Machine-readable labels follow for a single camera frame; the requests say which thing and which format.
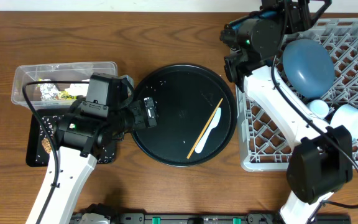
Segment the dark blue plate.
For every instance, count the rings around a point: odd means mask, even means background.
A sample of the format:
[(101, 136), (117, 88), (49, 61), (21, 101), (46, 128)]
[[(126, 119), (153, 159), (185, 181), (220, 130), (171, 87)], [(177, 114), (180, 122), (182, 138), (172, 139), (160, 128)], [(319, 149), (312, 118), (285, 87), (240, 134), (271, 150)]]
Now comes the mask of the dark blue plate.
[(288, 81), (305, 98), (321, 98), (334, 83), (334, 64), (328, 51), (311, 39), (287, 44), (282, 63)]

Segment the white plastic knife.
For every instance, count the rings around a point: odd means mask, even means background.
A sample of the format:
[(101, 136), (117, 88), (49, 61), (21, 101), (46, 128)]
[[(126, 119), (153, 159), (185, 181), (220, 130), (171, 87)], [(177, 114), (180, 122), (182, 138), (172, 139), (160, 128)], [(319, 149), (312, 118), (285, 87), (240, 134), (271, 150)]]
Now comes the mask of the white plastic knife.
[(210, 135), (210, 132), (218, 126), (220, 117), (221, 117), (221, 108), (218, 108), (215, 115), (213, 116), (209, 126), (207, 127), (205, 133), (203, 134), (199, 143), (195, 147), (195, 152), (197, 154), (200, 154), (202, 152), (204, 145), (206, 144), (206, 141), (208, 140), (208, 136)]

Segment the white tissue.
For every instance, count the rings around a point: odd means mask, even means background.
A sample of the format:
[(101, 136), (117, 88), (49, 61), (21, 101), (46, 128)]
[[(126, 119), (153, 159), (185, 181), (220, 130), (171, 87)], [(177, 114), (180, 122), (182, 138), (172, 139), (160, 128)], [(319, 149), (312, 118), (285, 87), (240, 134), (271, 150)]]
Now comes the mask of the white tissue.
[(71, 84), (69, 88), (65, 89), (65, 91), (71, 96), (86, 96), (88, 87), (88, 83), (76, 83)]

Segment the wooden chopstick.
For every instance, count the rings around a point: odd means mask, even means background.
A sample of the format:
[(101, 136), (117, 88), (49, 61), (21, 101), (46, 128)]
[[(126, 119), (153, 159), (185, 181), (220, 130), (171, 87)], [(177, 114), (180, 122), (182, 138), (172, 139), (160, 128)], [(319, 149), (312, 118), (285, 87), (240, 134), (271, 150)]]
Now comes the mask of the wooden chopstick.
[(187, 157), (186, 157), (187, 159), (190, 159), (190, 157), (191, 157), (191, 155), (193, 154), (193, 152), (194, 152), (194, 150), (195, 150), (197, 144), (199, 143), (199, 141), (201, 140), (203, 134), (204, 134), (205, 131), (207, 130), (207, 128), (208, 128), (210, 122), (212, 121), (212, 119), (213, 119), (214, 115), (216, 114), (216, 111), (218, 110), (218, 108), (219, 108), (220, 104), (222, 103), (222, 101), (223, 101), (223, 98), (220, 99), (219, 103), (217, 104), (217, 106), (215, 107), (215, 109), (214, 109), (214, 111), (212, 112), (211, 116), (209, 117), (208, 121), (206, 122), (206, 124), (205, 124), (204, 128), (202, 129), (200, 135), (198, 136), (198, 138), (197, 138), (197, 140), (195, 141), (193, 147), (191, 148), (190, 152), (188, 153), (188, 155), (187, 155)]

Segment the light blue cup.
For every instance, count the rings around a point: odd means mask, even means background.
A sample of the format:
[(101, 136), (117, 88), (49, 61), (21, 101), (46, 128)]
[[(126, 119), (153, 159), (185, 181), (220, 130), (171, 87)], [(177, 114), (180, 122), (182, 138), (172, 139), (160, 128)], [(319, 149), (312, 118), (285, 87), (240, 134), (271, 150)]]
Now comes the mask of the light blue cup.
[(313, 100), (307, 104), (307, 107), (316, 117), (321, 119), (329, 114), (329, 106), (323, 100)]

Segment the yellow foil snack wrapper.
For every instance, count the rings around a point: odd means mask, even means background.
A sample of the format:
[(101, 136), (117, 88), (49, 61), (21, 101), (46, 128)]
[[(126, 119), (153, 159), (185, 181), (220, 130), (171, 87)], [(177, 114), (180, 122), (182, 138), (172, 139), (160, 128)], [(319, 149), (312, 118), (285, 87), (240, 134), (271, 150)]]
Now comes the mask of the yellow foil snack wrapper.
[(59, 90), (54, 83), (42, 83), (37, 85), (42, 101), (50, 100), (75, 100), (77, 96), (69, 94), (66, 90)]

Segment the brown cookie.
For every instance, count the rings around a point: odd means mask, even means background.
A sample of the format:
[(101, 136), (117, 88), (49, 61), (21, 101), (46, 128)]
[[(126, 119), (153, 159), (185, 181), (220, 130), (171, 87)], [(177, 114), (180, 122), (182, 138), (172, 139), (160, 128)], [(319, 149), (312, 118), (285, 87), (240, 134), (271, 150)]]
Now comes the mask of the brown cookie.
[(43, 138), (41, 143), (42, 143), (42, 147), (43, 147), (44, 151), (47, 154), (50, 154), (52, 151), (52, 145), (51, 145), (50, 141), (47, 138)]

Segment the light blue bowl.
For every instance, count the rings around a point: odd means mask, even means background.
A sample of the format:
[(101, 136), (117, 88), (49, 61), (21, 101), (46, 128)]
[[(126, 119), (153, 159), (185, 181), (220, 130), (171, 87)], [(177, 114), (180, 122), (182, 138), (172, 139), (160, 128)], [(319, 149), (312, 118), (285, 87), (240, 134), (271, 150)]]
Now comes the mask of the light blue bowl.
[(351, 105), (342, 105), (333, 114), (331, 127), (343, 125), (351, 134), (352, 140), (358, 139), (358, 109)]

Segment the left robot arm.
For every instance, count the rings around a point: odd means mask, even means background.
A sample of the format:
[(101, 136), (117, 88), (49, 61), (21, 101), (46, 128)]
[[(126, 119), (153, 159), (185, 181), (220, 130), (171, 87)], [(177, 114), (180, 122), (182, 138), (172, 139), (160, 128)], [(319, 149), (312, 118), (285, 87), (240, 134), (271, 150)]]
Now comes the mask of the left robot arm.
[(68, 223), (100, 151), (126, 133), (157, 125), (151, 97), (134, 101), (126, 78), (94, 73), (86, 97), (76, 100), (47, 135), (47, 172), (28, 223)]

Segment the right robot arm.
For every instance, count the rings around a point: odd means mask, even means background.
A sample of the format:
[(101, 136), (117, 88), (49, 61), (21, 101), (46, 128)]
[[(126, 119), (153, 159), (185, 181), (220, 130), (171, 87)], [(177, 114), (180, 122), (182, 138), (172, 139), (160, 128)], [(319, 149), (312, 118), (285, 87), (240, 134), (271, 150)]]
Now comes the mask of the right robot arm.
[(290, 195), (274, 223), (349, 223), (347, 216), (321, 216), (319, 210), (352, 179), (352, 137), (313, 115), (280, 78), (275, 57), (283, 38), (310, 29), (329, 7), (315, 14), (308, 1), (263, 1), (258, 11), (227, 23), (220, 40), (228, 80), (270, 116), (292, 150), (287, 167)]

